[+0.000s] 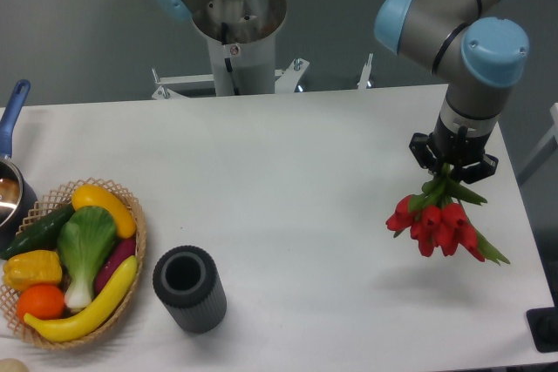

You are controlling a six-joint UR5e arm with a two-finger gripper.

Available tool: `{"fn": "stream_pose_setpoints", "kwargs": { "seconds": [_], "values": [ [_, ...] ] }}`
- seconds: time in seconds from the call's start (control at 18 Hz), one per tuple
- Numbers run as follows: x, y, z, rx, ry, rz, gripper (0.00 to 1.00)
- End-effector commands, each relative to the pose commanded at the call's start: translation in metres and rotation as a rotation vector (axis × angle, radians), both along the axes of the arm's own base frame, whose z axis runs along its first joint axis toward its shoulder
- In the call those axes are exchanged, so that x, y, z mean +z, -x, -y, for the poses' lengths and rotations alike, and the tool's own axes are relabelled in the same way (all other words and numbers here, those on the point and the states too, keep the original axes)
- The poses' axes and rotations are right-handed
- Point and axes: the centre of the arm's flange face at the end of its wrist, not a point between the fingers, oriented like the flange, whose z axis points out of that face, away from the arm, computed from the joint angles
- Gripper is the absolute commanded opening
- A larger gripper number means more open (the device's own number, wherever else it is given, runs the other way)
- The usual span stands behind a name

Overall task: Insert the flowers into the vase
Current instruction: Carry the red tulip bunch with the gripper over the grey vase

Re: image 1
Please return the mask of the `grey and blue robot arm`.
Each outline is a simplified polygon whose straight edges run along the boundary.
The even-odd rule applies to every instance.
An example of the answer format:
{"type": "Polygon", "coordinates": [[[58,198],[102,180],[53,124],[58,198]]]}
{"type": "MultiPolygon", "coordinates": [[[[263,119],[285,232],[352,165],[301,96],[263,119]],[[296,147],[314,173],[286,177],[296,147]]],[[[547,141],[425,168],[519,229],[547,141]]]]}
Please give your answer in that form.
{"type": "Polygon", "coordinates": [[[433,132],[414,134],[410,148],[421,167],[439,175],[449,165],[467,184],[496,171],[485,147],[529,53],[518,24],[487,15],[500,1],[385,0],[374,24],[383,46],[448,83],[433,132]]]}

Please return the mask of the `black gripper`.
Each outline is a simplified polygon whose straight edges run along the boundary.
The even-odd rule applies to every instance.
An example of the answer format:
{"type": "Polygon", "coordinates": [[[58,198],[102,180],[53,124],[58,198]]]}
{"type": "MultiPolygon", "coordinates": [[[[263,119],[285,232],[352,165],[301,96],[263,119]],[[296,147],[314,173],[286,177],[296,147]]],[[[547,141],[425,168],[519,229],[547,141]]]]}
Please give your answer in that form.
{"type": "Polygon", "coordinates": [[[450,164],[455,166],[451,171],[451,179],[473,184],[496,173],[499,160],[485,154],[489,136],[490,133],[472,137],[464,125],[454,132],[438,120],[431,136],[415,132],[409,149],[418,165],[430,174],[437,176],[441,166],[450,164]]]}

